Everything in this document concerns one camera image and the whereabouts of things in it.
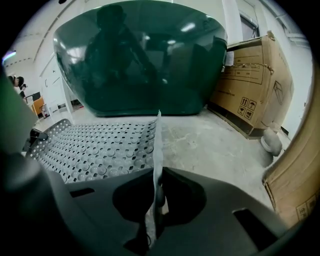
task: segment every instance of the cardboard packaging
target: cardboard packaging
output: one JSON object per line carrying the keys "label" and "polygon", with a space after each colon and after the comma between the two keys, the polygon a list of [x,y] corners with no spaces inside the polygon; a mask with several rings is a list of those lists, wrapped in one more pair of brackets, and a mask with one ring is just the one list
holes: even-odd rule
{"label": "cardboard packaging", "polygon": [[266,36],[228,46],[226,66],[208,108],[248,139],[267,127],[279,130],[294,87],[284,54],[271,31]]}
{"label": "cardboard packaging", "polygon": [[314,66],[315,86],[300,130],[263,179],[275,211],[288,227],[305,220],[320,203],[320,67]]}

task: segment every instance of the white wall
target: white wall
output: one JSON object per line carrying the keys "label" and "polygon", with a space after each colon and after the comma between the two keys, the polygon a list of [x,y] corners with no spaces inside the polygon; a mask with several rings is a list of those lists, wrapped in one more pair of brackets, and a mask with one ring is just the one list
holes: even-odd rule
{"label": "white wall", "polygon": [[242,15],[246,18],[250,18],[251,21],[258,23],[255,6],[244,0],[236,0],[237,7]]}
{"label": "white wall", "polygon": [[57,28],[62,24],[71,20],[75,16],[79,15],[83,10],[84,0],[74,1],[69,8],[67,8],[59,19],[54,23],[49,33],[47,34],[44,42],[42,43],[40,50],[36,56],[34,67],[37,77],[40,76],[41,72],[44,70],[45,66],[49,63],[51,55],[54,53],[53,35]]}
{"label": "white wall", "polygon": [[236,0],[222,0],[228,45],[243,41],[242,26]]}
{"label": "white wall", "polygon": [[5,73],[8,76],[15,75],[16,77],[24,78],[24,83],[27,85],[27,88],[24,91],[26,96],[30,96],[40,91],[32,60],[26,60],[21,63],[17,63],[12,67],[9,66],[5,69]]}
{"label": "white wall", "polygon": [[[294,93],[282,124],[282,127],[289,132],[289,139],[292,139],[299,128],[305,111],[305,103],[308,100],[313,70],[312,53],[310,49],[296,46],[291,42],[273,14],[261,3],[259,5],[257,6],[258,9],[255,10],[256,15],[257,17],[260,16],[260,20],[263,20],[263,17],[265,18],[266,27],[264,29],[271,30],[279,42],[292,76]],[[266,32],[260,29],[261,35]]]}

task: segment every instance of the gray plastic panel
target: gray plastic panel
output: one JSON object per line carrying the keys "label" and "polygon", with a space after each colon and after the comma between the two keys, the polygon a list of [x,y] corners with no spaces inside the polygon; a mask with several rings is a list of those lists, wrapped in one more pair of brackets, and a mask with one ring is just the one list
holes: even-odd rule
{"label": "gray plastic panel", "polygon": [[37,139],[26,157],[65,183],[105,179],[153,168],[156,121],[72,125],[63,119]]}

